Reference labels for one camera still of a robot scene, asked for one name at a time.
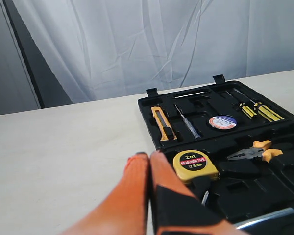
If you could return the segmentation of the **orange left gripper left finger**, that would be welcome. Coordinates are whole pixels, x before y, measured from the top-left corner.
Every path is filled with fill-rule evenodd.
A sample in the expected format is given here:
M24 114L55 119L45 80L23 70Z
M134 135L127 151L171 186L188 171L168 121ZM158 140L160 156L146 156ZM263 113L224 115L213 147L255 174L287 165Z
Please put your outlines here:
M108 196L63 235L145 235L148 212L149 157L131 156Z

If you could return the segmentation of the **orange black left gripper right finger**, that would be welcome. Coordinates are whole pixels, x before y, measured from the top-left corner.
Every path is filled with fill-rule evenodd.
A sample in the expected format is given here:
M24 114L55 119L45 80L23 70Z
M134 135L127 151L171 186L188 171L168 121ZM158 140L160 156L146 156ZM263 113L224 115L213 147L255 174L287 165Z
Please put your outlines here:
M162 152L151 154L150 166L151 208L156 235L247 234L204 207L181 182Z

